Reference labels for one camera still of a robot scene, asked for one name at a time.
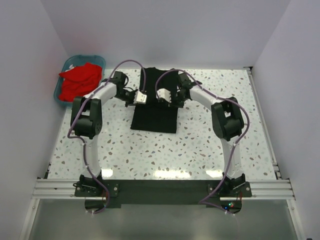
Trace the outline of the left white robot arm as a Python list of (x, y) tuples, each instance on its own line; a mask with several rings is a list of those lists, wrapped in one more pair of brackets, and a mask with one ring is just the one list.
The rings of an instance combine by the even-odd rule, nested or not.
[(81, 141), (84, 168), (79, 181), (73, 185), (77, 197), (108, 197), (98, 158), (98, 135), (103, 127), (102, 106), (113, 97), (124, 101), (127, 106), (132, 104), (137, 91), (128, 90), (128, 82), (126, 74), (116, 71), (92, 92), (73, 100), (67, 137)]

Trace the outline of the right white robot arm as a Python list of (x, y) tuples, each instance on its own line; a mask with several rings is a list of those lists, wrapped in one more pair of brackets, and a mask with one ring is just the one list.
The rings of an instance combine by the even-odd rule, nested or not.
[(249, 115), (235, 97), (226, 98), (210, 92), (184, 70), (178, 77), (176, 93), (160, 88), (155, 91), (156, 98), (169, 107), (182, 108), (187, 100), (198, 102), (206, 107), (211, 112), (213, 132), (222, 144), (224, 157), (222, 179), (200, 202), (204, 203), (219, 190), (233, 197), (246, 182), (239, 145), (249, 130)]

